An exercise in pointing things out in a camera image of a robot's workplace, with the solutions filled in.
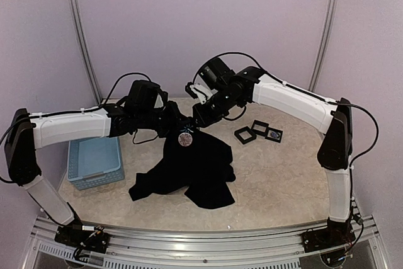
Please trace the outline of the black garment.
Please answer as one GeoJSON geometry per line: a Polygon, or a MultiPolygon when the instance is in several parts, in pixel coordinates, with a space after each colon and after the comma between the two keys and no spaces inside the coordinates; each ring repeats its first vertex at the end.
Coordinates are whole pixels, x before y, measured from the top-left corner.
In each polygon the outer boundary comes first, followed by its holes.
{"type": "Polygon", "coordinates": [[[162,159],[148,172],[137,173],[128,193],[133,201],[155,193],[168,195],[187,188],[184,195],[203,209],[219,209],[235,203],[228,183],[236,180],[230,145],[191,127],[166,137],[162,159]],[[178,143],[178,135],[193,136],[189,147],[178,143]]]}

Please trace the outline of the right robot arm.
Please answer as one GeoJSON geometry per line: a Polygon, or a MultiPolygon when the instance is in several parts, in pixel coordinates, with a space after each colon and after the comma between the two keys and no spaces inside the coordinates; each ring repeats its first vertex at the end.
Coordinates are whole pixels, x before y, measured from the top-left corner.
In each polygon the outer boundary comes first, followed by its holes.
{"type": "Polygon", "coordinates": [[[352,123],[350,102],[316,95],[278,79],[260,66],[240,72],[230,69],[220,57],[204,63],[197,72],[203,84],[188,82],[185,91],[199,102],[193,118],[199,127],[208,127],[229,114],[234,106],[247,103],[269,106],[289,114],[324,135],[317,160],[325,169],[329,189],[329,220],[322,241],[337,245],[346,237],[343,224],[351,213],[352,123]]]}

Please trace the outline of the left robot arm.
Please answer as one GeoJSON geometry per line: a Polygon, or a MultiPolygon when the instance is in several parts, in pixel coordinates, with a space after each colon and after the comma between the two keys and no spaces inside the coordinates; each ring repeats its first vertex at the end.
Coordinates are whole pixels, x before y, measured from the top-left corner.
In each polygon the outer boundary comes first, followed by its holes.
{"type": "Polygon", "coordinates": [[[73,222],[73,209],[43,176],[36,151],[72,140],[120,137],[140,129],[153,130],[159,138],[188,122],[168,93],[151,81],[136,80],[128,95],[116,103],[75,111],[30,114],[20,108],[1,138],[10,184],[25,189],[49,218],[61,227],[64,237],[76,247],[88,241],[88,232],[73,222]]]}

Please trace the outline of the pale pink round brooch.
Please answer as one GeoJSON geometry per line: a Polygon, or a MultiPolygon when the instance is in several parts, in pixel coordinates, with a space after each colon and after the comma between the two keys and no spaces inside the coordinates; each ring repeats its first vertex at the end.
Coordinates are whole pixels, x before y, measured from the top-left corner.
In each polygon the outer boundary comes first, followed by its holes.
{"type": "Polygon", "coordinates": [[[183,132],[178,135],[178,143],[182,147],[189,147],[193,142],[193,136],[190,133],[183,132]]]}

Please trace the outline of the blue plastic basket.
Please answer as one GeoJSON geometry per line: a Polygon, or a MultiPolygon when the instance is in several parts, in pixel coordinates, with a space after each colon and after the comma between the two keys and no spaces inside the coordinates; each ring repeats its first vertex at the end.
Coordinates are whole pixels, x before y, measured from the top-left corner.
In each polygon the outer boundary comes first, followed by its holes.
{"type": "Polygon", "coordinates": [[[87,138],[69,142],[67,180],[86,190],[125,179],[119,138],[87,138]]]}

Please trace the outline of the black square frame near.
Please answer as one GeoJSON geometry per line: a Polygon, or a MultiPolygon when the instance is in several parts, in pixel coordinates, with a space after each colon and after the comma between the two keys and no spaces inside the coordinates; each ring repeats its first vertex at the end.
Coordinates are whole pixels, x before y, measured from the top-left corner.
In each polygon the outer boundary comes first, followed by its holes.
{"type": "Polygon", "coordinates": [[[246,145],[257,139],[257,135],[248,126],[236,130],[234,136],[242,145],[246,145]]]}

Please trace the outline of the black square frame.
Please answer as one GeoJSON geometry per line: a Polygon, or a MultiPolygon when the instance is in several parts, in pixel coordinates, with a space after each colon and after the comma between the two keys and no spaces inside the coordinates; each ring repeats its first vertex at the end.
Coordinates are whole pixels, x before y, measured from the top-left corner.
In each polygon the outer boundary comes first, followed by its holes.
{"type": "Polygon", "coordinates": [[[246,145],[257,139],[257,135],[248,126],[236,130],[234,136],[242,145],[246,145]]]}
{"type": "Polygon", "coordinates": [[[269,124],[259,120],[254,120],[251,130],[259,136],[266,137],[269,131],[269,124]]]}
{"type": "Polygon", "coordinates": [[[280,143],[283,137],[283,131],[279,129],[274,129],[271,127],[268,127],[268,132],[266,134],[265,139],[280,143]]]}

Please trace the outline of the black square frame middle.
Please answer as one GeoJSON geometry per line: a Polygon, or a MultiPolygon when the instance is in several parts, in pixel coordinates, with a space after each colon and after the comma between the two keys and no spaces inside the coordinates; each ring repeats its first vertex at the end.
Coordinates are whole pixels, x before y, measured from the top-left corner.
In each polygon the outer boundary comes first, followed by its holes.
{"type": "Polygon", "coordinates": [[[254,120],[251,130],[259,136],[266,137],[269,131],[269,124],[259,120],[254,120]]]}

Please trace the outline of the black square frame far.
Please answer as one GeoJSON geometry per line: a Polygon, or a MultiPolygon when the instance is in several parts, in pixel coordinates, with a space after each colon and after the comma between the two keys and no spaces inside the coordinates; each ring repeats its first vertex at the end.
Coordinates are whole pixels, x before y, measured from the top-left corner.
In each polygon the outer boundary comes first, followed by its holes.
{"type": "Polygon", "coordinates": [[[265,139],[280,143],[283,137],[283,131],[279,129],[274,129],[271,127],[268,127],[268,132],[266,134],[265,139]]]}

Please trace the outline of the aluminium front rail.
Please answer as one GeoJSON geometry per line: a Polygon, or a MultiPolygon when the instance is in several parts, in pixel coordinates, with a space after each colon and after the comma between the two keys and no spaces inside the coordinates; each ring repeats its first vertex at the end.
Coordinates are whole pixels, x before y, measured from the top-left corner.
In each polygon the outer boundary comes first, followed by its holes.
{"type": "Polygon", "coordinates": [[[56,243],[57,226],[38,217],[21,268],[325,268],[325,251],[307,253],[302,233],[324,228],[324,221],[247,231],[156,231],[106,226],[106,253],[88,262],[73,248],[56,243]]]}

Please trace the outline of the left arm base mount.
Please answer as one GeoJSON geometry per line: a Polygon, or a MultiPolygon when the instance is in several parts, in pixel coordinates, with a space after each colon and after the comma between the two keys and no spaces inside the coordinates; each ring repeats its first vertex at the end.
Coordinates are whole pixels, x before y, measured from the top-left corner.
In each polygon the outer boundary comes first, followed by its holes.
{"type": "Polygon", "coordinates": [[[75,261],[85,261],[91,252],[105,254],[110,241],[110,235],[105,227],[85,225],[79,219],[74,219],[56,230],[54,241],[74,248],[72,258],[75,261]]]}

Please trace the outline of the right aluminium corner post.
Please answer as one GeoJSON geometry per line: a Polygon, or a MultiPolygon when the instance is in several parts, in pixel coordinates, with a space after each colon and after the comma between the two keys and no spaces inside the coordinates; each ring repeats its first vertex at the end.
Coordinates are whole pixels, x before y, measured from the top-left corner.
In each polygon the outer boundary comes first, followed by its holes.
{"type": "Polygon", "coordinates": [[[334,23],[334,17],[336,14],[338,0],[328,0],[326,13],[324,17],[324,24],[322,27],[321,39],[317,55],[315,57],[314,69],[312,71],[311,79],[309,82],[309,91],[315,92],[319,83],[320,74],[324,65],[324,59],[326,56],[327,47],[330,41],[332,25],[334,23]]]}

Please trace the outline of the aluminium corner post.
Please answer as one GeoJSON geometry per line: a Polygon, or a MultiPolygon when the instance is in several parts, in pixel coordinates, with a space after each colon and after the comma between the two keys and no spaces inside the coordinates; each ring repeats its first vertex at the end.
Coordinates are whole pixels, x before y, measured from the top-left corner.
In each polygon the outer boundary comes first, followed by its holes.
{"type": "Polygon", "coordinates": [[[328,0],[326,13],[324,17],[324,24],[322,27],[321,39],[317,55],[315,57],[314,69],[312,71],[311,79],[309,82],[309,91],[315,92],[319,83],[320,74],[324,65],[324,59],[326,56],[327,47],[330,41],[332,25],[334,23],[334,17],[336,14],[338,0],[328,0]]]}
{"type": "Polygon", "coordinates": [[[93,98],[97,104],[102,101],[102,94],[99,88],[98,80],[91,62],[89,54],[88,44],[85,37],[84,27],[81,19],[81,12],[79,9],[78,0],[68,0],[69,7],[72,15],[72,22],[76,33],[76,38],[79,46],[79,51],[84,64],[84,70],[88,78],[89,86],[93,95],[93,98]]]}

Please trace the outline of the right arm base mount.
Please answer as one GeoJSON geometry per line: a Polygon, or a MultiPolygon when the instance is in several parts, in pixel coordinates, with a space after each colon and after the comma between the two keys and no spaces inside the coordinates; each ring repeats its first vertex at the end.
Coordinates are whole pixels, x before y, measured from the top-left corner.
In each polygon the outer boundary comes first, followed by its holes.
{"type": "Polygon", "coordinates": [[[365,229],[364,220],[359,214],[351,214],[346,222],[327,220],[322,229],[308,229],[302,235],[305,253],[322,251],[320,258],[325,266],[336,268],[341,266],[349,252],[356,246],[365,229]]]}

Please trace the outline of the left aluminium corner post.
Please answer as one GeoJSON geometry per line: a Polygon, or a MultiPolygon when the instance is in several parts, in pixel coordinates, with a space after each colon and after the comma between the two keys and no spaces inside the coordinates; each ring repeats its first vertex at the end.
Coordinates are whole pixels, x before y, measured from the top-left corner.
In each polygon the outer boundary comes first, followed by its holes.
{"type": "Polygon", "coordinates": [[[102,94],[99,88],[98,80],[91,62],[89,54],[88,44],[85,37],[84,27],[81,19],[81,12],[79,9],[78,0],[68,0],[69,7],[72,15],[72,22],[76,33],[76,38],[79,46],[79,51],[84,64],[84,70],[88,78],[89,86],[93,95],[93,98],[97,104],[102,101],[102,94]]]}

